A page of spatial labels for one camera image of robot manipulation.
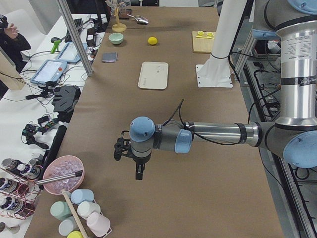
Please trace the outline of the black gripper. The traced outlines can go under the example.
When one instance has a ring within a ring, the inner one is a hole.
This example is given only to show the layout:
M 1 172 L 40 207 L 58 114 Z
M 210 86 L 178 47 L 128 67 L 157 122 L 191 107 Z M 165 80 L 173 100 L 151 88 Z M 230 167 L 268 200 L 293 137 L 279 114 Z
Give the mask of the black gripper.
M 149 161 L 148 158 L 143 158 L 143 159 L 134 159 L 136 163 L 136 174 L 135 174 L 135 179 L 136 180 L 142 180 L 143 179 L 143 172 L 145 170 L 145 164 L 146 162 Z

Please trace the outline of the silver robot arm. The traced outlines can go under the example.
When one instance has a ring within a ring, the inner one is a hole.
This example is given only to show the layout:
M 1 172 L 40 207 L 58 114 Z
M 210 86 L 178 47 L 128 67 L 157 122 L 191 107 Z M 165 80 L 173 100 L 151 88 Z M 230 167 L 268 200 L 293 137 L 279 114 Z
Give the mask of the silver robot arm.
M 143 178 L 154 149 L 188 153 L 192 142 L 249 144 L 269 150 L 299 168 L 317 165 L 317 3 L 314 0 L 254 1 L 252 35 L 281 43 L 280 115 L 273 122 L 154 124 L 137 117 L 129 129 L 128 155 Z

